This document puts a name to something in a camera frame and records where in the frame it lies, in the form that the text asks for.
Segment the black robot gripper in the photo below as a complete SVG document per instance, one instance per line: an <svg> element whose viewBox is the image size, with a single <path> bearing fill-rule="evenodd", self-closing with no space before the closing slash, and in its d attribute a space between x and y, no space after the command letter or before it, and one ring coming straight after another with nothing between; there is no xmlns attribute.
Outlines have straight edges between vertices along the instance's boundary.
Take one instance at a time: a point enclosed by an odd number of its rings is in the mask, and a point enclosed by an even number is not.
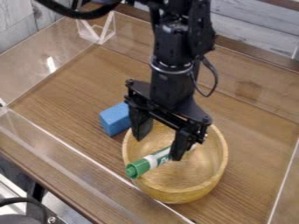
<svg viewBox="0 0 299 224"><path fill-rule="evenodd" d="M182 66L168 66L152 60L151 82L127 80L126 104L134 137L142 141L154 127L154 120L175 130L170 159L180 161L195 143L206 141L211 116L194 100L194 92L210 97L200 90L198 75L203 64L211 71L214 65L207 60L195 60Z"/></svg>

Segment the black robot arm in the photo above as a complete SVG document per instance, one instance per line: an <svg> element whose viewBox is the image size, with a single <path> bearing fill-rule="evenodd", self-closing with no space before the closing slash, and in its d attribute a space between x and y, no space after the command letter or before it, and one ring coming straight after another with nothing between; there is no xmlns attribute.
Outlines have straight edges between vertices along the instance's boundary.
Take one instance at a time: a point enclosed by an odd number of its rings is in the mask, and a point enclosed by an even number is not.
<svg viewBox="0 0 299 224"><path fill-rule="evenodd" d="M147 5L154 31L151 81L126 82L131 130L136 140L150 134L154 121L175 130L170 159L179 161L207 138L211 116L196 104L200 66L215 66L206 54L215 49L211 0L136 0Z"/></svg>

